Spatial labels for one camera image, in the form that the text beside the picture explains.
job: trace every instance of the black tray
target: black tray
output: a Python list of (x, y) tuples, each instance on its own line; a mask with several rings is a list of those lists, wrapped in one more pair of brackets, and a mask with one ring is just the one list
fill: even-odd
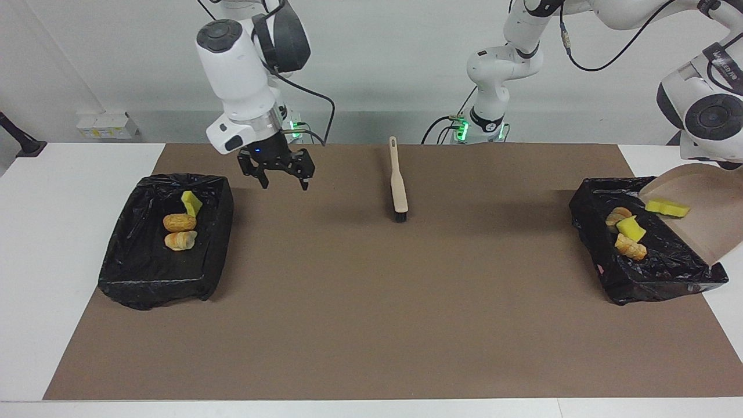
[[(181, 194), (191, 190), (204, 205), (198, 213), (196, 244), (172, 251), (163, 218), (184, 213)], [(171, 300), (208, 299), (217, 288), (227, 256), (233, 197), (225, 177), (170, 174), (140, 180), (108, 242), (98, 287), (112, 300), (147, 310)]]
[[(618, 305), (693, 295), (727, 283), (720, 263), (709, 267), (656, 213), (645, 210), (639, 193), (655, 177), (586, 179), (570, 202), (573, 226), (591, 253), (601, 285)], [(617, 235), (606, 217), (617, 206), (628, 208), (648, 232), (645, 260), (634, 261), (614, 247)]]

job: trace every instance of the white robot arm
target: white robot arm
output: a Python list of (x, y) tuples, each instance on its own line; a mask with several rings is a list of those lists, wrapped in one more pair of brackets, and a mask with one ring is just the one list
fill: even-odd
[[(269, 79), (307, 62), (310, 48), (304, 28), (288, 0), (222, 3), (228, 16), (240, 20), (215, 20), (196, 37), (201, 64), (224, 107), (207, 128), (207, 137), (222, 154), (239, 149), (243, 173), (256, 177), (263, 188), (268, 187), (265, 170), (282, 170), (307, 190), (314, 164), (306, 149), (289, 150), (282, 131), (285, 108), (277, 106), (279, 91), (270, 87)], [(259, 5), (266, 7), (266, 14)]]
[[(467, 63), (478, 95), (465, 115), (470, 128), (464, 141), (495, 139), (509, 100), (503, 83), (539, 71), (539, 39), (561, 7), (565, 15), (593, 10), (605, 25), (618, 30), (694, 9), (728, 28), (725, 39), (663, 79), (658, 105), (680, 129), (683, 157), (743, 162), (743, 71), (736, 64), (736, 57), (743, 59), (742, 0), (514, 0), (504, 27), (507, 44), (478, 51)], [(569, 39), (565, 46), (570, 53)]]

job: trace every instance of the white table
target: white table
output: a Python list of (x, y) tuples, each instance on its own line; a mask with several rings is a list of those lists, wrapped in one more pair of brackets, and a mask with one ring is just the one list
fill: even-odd
[[(743, 398), (43, 402), (121, 207), (163, 147), (49, 144), (0, 177), (0, 417), (743, 417)], [(636, 176), (687, 163), (674, 147), (620, 148)], [(731, 281), (704, 296), (743, 358), (743, 246), (722, 262)]]

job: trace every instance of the brown table mat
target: brown table mat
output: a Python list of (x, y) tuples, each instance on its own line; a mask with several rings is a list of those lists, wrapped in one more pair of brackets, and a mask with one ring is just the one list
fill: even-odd
[(616, 146), (308, 147), (309, 191), (234, 155), (167, 145), (155, 173), (230, 178), (235, 220), (207, 302), (138, 312), (96, 291), (45, 399), (743, 396), (705, 299), (615, 306), (571, 227)]

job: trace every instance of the food item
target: food item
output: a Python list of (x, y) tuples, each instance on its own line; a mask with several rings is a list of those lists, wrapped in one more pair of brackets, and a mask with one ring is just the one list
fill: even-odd
[(629, 218), (630, 216), (632, 216), (632, 212), (630, 212), (629, 209), (622, 208), (621, 206), (618, 208), (614, 208), (614, 210), (611, 211), (609, 216), (606, 217), (606, 227), (612, 233), (616, 234), (618, 232), (617, 223), (619, 221)]
[(641, 261), (648, 254), (648, 249), (645, 247), (645, 245), (632, 241), (631, 239), (625, 237), (622, 233), (620, 233), (617, 237), (617, 243), (614, 244), (614, 247), (619, 250), (619, 254), (622, 254), (625, 257), (629, 257), (634, 261)]
[(645, 210), (648, 212), (660, 213), (662, 215), (674, 216), (676, 218), (683, 218), (689, 214), (690, 207), (682, 205), (681, 203), (671, 202), (665, 199), (653, 199), (645, 205)]
[(645, 231), (640, 224), (637, 223), (637, 217), (631, 216), (627, 219), (619, 221), (617, 223), (617, 230), (624, 234), (625, 237), (632, 241), (639, 242), (645, 236)]
[(175, 213), (163, 218), (163, 226), (169, 232), (186, 232), (196, 229), (196, 218), (187, 213)]
[(165, 237), (165, 245), (173, 251), (190, 250), (196, 244), (196, 231), (175, 232)]
[(191, 190), (185, 191), (183, 195), (181, 195), (181, 202), (184, 203), (184, 206), (186, 207), (186, 213), (189, 215), (196, 217), (198, 215), (198, 211), (201, 209), (201, 206), (203, 203), (201, 203), (201, 200), (196, 197), (195, 194)]

